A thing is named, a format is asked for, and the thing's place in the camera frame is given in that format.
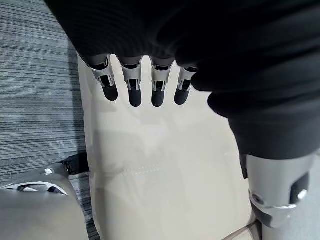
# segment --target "white panel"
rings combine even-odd
[[[221,240],[247,225],[251,207],[226,119],[191,89],[178,106],[179,67],[164,104],[151,103],[151,65],[142,60],[142,104],[130,106],[111,57],[119,97],[108,101],[79,60],[95,225],[104,240]]]
[[[255,240],[255,239],[253,239],[252,234],[247,229],[241,234],[239,234],[238,236],[236,236],[235,238],[232,238],[232,240]]]

